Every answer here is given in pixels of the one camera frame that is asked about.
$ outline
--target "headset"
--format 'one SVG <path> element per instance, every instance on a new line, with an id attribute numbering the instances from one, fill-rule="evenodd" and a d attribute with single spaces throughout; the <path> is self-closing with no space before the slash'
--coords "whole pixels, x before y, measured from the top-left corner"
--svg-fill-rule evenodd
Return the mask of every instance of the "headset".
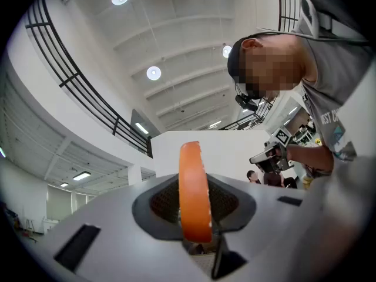
<path id="1" fill-rule="evenodd" d="M 262 30 L 262 32 L 254 33 L 252 34 L 252 37 L 257 37 L 260 35 L 294 35 L 316 42 L 344 42 L 350 45 L 357 46 L 370 45 L 370 43 L 366 39 L 364 39 L 364 37 L 357 31 L 353 30 L 347 25 L 342 24 L 341 22 L 338 22 L 333 17 L 325 13 L 318 12 L 311 0 L 301 0 L 301 10 L 301 16 L 308 25 L 308 28 L 310 29 L 312 35 L 303 35 L 301 33 L 295 32 L 282 32 L 274 31 L 271 29 L 258 28 L 259 30 Z M 333 35 L 335 35 L 335 37 L 320 37 L 320 28 L 331 32 Z M 266 95 L 264 91 L 257 90 L 247 90 L 247 94 L 244 94 L 240 90 L 239 85 L 236 81 L 235 90 L 237 92 L 237 95 L 235 97 L 236 102 L 243 109 L 253 111 L 256 111 L 258 107 L 252 100 L 261 99 Z"/>

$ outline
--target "railing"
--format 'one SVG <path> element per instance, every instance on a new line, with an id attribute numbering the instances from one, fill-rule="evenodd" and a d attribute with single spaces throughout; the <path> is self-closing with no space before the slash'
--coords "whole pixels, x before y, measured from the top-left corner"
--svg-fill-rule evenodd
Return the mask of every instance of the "railing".
<path id="1" fill-rule="evenodd" d="M 256 112 L 239 119 L 219 130 L 249 130 L 254 128 L 255 126 L 264 122 L 266 115 L 270 111 L 271 107 L 273 106 L 274 101 L 276 98 L 266 97 L 261 98 L 258 102 L 258 109 Z"/>
<path id="2" fill-rule="evenodd" d="M 60 81 L 84 110 L 112 135 L 128 141 L 139 151 L 152 157 L 150 139 L 143 137 L 117 113 L 90 84 L 61 41 L 49 15 L 46 1 L 36 0 L 26 13 L 26 29 L 30 29 L 43 57 Z"/>
<path id="3" fill-rule="evenodd" d="M 278 31 L 290 32 L 300 16 L 300 0 L 279 0 Z"/>

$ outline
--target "person with black hair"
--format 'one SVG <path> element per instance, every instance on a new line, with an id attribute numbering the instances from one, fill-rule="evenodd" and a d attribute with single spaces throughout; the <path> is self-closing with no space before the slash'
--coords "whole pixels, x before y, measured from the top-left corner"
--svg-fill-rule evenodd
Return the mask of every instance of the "person with black hair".
<path id="1" fill-rule="evenodd" d="M 318 12 L 360 32 L 340 0 L 311 1 Z M 366 73 L 373 53 L 369 46 L 349 41 L 313 41 L 302 16 L 292 33 L 310 38 L 275 33 L 250 35 L 238 40 L 229 54 L 228 72 L 239 89 L 255 100 L 276 96 L 280 90 L 292 90 L 301 82 L 304 102 L 323 145 L 288 145 L 287 159 L 329 174 L 333 168 L 356 157 L 353 143 L 337 112 Z M 320 28 L 319 35 L 326 39 L 336 38 L 324 28 Z"/>
<path id="2" fill-rule="evenodd" d="M 257 172 L 254 172 L 253 170 L 249 170 L 247 172 L 247 178 L 251 183 L 261 184 L 260 180 L 257 177 Z"/>

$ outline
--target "rectangular ceiling light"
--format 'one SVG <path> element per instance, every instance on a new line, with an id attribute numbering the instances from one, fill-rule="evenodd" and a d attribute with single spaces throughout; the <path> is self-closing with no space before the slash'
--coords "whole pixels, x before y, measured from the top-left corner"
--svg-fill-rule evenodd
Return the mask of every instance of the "rectangular ceiling light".
<path id="1" fill-rule="evenodd" d="M 0 154 L 1 154 L 3 157 L 6 157 L 5 152 L 2 150 L 1 147 L 0 147 Z"/>
<path id="2" fill-rule="evenodd" d="M 148 133 L 149 133 L 146 129 L 143 128 L 143 126 L 142 126 L 140 123 L 136 123 L 136 126 L 137 126 L 140 130 L 142 130 L 145 134 L 148 134 Z"/>
<path id="3" fill-rule="evenodd" d="M 294 107 L 294 109 L 293 109 L 290 113 L 288 113 L 288 114 L 290 115 L 290 114 L 293 113 L 297 108 L 298 108 L 297 106 Z"/>
<path id="4" fill-rule="evenodd" d="M 82 179 L 84 179 L 84 178 L 86 178 L 90 175 L 91 175 L 90 172 L 82 172 L 82 173 L 78 174 L 77 176 L 74 176 L 73 180 L 80 181 L 80 180 L 82 180 Z"/>
<path id="5" fill-rule="evenodd" d="M 216 122 L 216 123 L 213 123 L 212 125 L 209 125 L 209 127 L 212 127 L 212 126 L 214 126 L 214 125 L 218 125 L 219 123 L 221 123 L 221 121 L 218 121 L 218 122 Z"/>

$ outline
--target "orange curved strip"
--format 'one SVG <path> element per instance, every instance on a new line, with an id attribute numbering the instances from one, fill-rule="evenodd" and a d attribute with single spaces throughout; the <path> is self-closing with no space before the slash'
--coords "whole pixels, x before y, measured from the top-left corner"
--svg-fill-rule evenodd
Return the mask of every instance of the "orange curved strip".
<path id="1" fill-rule="evenodd" d="M 180 148 L 179 203 L 184 237 L 196 243 L 211 242 L 209 186 L 198 141 Z"/>

